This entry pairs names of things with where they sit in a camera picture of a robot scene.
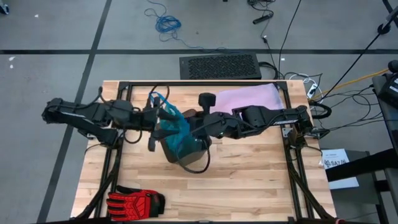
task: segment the pink towel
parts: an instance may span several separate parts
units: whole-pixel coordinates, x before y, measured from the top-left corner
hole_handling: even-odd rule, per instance
[[[252,105],[265,106],[270,110],[284,108],[275,85],[266,84],[219,92],[216,94],[216,105],[210,108],[210,113],[219,111],[232,114],[232,109]]]

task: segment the black metal frame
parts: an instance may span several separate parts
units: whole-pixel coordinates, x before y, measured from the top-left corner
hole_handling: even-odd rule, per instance
[[[291,108],[291,103],[290,103],[290,96],[287,88],[287,82],[286,81],[275,81],[275,82],[260,82],[260,81],[252,81],[252,82],[239,82],[239,81],[215,81],[215,82],[206,82],[206,81],[198,81],[198,82],[190,82],[190,81],[182,81],[182,82],[119,82],[118,86],[118,95],[117,99],[121,99],[123,91],[127,90],[127,97],[126,100],[131,100],[132,96],[132,89],[134,86],[152,86],[155,83],[165,83],[168,84],[169,86],[251,86],[251,85],[263,85],[263,84],[275,84],[278,86],[284,93],[284,100],[287,108]],[[283,144],[284,144],[284,150],[285,150],[285,157],[286,157],[286,163],[287,163],[287,170],[289,173],[289,179],[290,179],[290,188],[292,191],[292,197],[293,197],[293,204],[294,204],[294,209],[295,209],[295,215],[297,219],[297,223],[335,223],[335,218],[329,215],[323,207],[317,202],[316,198],[312,195],[311,191],[308,189],[308,184],[307,184],[307,179],[305,176],[305,169],[304,169],[304,164],[302,160],[302,155],[300,152],[300,149],[295,150],[295,154],[297,157],[297,165],[298,165],[298,172],[295,170],[295,167],[292,163],[292,156],[290,154],[290,143],[288,140],[288,137],[284,136],[284,132],[282,128],[285,128],[286,125],[281,125],[281,134],[283,137]],[[96,208],[95,208],[95,214],[94,217],[98,218],[100,217],[101,213],[101,208],[102,208],[102,201],[103,201],[103,193],[104,191],[108,188],[109,183],[111,182],[111,191],[114,192],[116,188],[116,184],[118,182],[118,174],[119,174],[119,169],[120,169],[120,162],[121,162],[121,154],[123,150],[123,139],[121,138],[121,144],[115,149],[117,150],[116,153],[116,158],[115,158],[115,163],[114,166],[111,170],[111,172],[108,175],[108,169],[109,169],[109,163],[111,160],[111,154],[112,150],[108,148],[106,151],[105,159],[104,159],[104,166],[103,166],[103,172],[101,176],[101,182],[100,182],[100,188],[97,194],[95,195],[95,198],[97,198],[96,203]],[[307,208],[307,214],[308,218],[303,218],[302,216],[302,211],[300,208],[300,201],[299,201],[299,193],[297,192],[297,186],[296,184],[302,189],[302,192],[305,196],[305,205]],[[317,211],[319,214],[321,220],[316,220],[314,219],[314,214],[313,214],[313,208]],[[156,222],[156,223],[176,223],[176,222]],[[223,223],[252,223],[252,222],[223,222]],[[291,224],[295,223],[293,217],[288,217],[288,221],[286,222],[256,222],[256,223],[286,223],[286,224]]]

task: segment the wooden table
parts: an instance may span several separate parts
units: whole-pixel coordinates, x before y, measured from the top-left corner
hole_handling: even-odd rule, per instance
[[[308,106],[303,83],[288,80],[287,84],[292,107]],[[103,83],[103,96],[106,100],[116,98],[118,85],[119,81]],[[151,86],[134,87],[134,106],[144,107],[150,88]],[[171,86],[169,102],[181,112],[190,108],[201,110],[198,105],[200,93],[218,93],[236,88],[240,87]],[[157,91],[163,95],[166,93],[165,88]],[[131,141],[137,137],[137,131],[127,132],[127,138]],[[156,151],[149,152],[148,137],[149,133],[144,133],[137,144],[124,143],[118,184],[153,189],[164,194],[165,214],[155,220],[286,221],[288,216],[295,216],[280,127],[271,127],[258,136],[240,140],[213,139],[210,168],[204,174],[197,175],[168,163],[159,142]],[[308,139],[307,142],[313,147],[319,147],[317,140]],[[88,146],[97,143],[89,141]],[[86,153],[72,217],[84,209],[98,190],[104,155],[105,148],[101,146]],[[326,173],[319,164],[320,152],[304,148],[302,157],[309,189],[326,211],[336,216]],[[203,156],[190,168],[202,169],[205,162],[206,156]],[[300,190],[298,194],[303,216],[306,217],[303,194]],[[101,216],[105,213],[106,205],[103,204]]]

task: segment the red glove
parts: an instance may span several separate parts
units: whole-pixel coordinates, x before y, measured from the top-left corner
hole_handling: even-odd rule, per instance
[[[165,197],[154,190],[130,189],[116,186],[108,193],[108,212],[115,221],[133,221],[158,217],[164,213]]]

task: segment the gray floor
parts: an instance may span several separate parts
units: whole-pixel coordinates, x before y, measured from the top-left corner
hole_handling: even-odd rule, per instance
[[[11,14],[0,16],[0,50],[76,50],[91,49],[105,0],[7,0]],[[158,0],[168,14],[181,20],[180,37],[190,45],[210,48],[263,49],[259,38],[265,24],[251,21],[261,12],[251,9],[244,0]],[[392,7],[397,0],[389,1]],[[298,0],[276,0],[275,12],[265,35],[271,48],[279,49]],[[153,7],[146,1],[113,0],[99,42],[99,49],[186,49],[178,41],[160,42],[154,29],[155,19],[146,17],[144,9]],[[381,0],[303,0],[294,20],[285,49],[363,49],[376,35],[375,28],[384,21],[387,10]],[[398,29],[382,36],[372,49],[398,49]],[[90,101],[103,80],[178,80],[178,58],[188,55],[97,55],[88,79],[83,102]],[[257,55],[271,62],[270,55]],[[283,54],[281,72],[309,75],[324,73],[321,88],[329,89],[345,72],[357,55]],[[76,97],[88,55],[0,55],[0,222],[33,223],[44,199],[65,132],[63,125],[46,125],[40,114],[45,103],[62,97]],[[397,55],[365,55],[344,82],[387,67]],[[272,78],[268,70],[263,79]],[[341,91],[358,90],[370,80],[348,86]],[[325,101],[332,105],[339,98]],[[352,101],[336,107],[325,127],[346,124],[360,118],[367,108]],[[379,112],[373,106],[371,114]],[[72,135],[64,167],[53,198],[48,221],[66,220],[83,162],[87,140],[77,132]],[[391,144],[385,125],[373,123],[361,128],[333,131],[321,140],[327,148],[346,148],[375,153]],[[345,202],[334,198],[341,218],[374,212],[370,205]],[[384,197],[391,223],[397,215],[387,194]],[[375,214],[357,221],[376,222]]]

